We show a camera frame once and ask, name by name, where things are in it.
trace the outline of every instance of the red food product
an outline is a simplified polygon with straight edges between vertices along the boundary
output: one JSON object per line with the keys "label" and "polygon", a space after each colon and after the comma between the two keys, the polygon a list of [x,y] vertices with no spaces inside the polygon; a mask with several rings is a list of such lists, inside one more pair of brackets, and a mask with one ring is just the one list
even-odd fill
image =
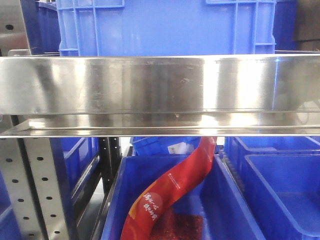
{"label": "red food product", "polygon": [[203,217],[166,211],[153,226],[149,240],[201,240]]}

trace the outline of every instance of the stainless steel shelf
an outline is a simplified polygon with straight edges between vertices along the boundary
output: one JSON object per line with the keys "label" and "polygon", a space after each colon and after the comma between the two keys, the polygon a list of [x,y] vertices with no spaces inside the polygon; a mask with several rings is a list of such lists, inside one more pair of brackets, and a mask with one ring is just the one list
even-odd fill
{"label": "stainless steel shelf", "polygon": [[320,135],[320,54],[2,57],[0,138]]}

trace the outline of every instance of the red packaging bag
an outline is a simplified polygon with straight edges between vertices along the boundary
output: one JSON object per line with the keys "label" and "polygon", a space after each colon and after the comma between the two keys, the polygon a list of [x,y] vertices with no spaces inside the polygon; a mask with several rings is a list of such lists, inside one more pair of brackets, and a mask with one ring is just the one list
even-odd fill
{"label": "red packaging bag", "polygon": [[217,137],[202,137],[197,149],[154,181],[133,203],[121,240],[149,240],[159,217],[199,185],[212,169]]}

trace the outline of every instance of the blue plastic crate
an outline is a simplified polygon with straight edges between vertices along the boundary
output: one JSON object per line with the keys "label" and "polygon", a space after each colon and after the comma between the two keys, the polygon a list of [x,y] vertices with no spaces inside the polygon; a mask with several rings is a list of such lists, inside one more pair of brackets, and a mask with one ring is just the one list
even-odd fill
{"label": "blue plastic crate", "polygon": [[5,181],[0,172],[0,215],[10,206],[9,194],[7,192]]}
{"label": "blue plastic crate", "polygon": [[[133,156],[122,160],[102,240],[119,240],[131,205],[186,156]],[[206,179],[174,205],[174,212],[203,217],[203,240],[264,240],[239,189],[217,158]]]}
{"label": "blue plastic crate", "polygon": [[311,136],[311,138],[320,143],[320,136]]}
{"label": "blue plastic crate", "polygon": [[97,137],[61,138],[70,188],[73,189],[99,150]]}
{"label": "blue plastic crate", "polygon": [[245,155],[320,154],[320,143],[308,136],[226,137],[224,151],[241,178],[245,177]]}
{"label": "blue plastic crate", "polygon": [[320,155],[248,155],[245,198],[270,240],[320,239]]}
{"label": "blue plastic crate", "polygon": [[276,0],[273,35],[276,50],[296,50],[294,41],[297,0]]}
{"label": "blue plastic crate", "polygon": [[0,212],[0,240],[22,240],[11,206]]}
{"label": "blue plastic crate", "polygon": [[131,138],[135,154],[168,155],[168,154],[190,154],[199,146],[198,136],[135,136]]}
{"label": "blue plastic crate", "polygon": [[38,1],[36,4],[38,7],[42,50],[44,53],[57,53],[59,52],[61,37],[56,3]]}
{"label": "blue plastic crate", "polygon": [[62,56],[272,54],[276,0],[56,0]]}

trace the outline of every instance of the sticker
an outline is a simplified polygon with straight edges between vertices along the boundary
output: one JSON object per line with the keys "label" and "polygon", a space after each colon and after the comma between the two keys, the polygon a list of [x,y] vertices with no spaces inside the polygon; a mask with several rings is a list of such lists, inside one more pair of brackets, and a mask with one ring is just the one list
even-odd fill
{"label": "sticker", "polygon": [[169,154],[190,154],[195,150],[192,144],[187,144],[185,142],[179,142],[168,146]]}

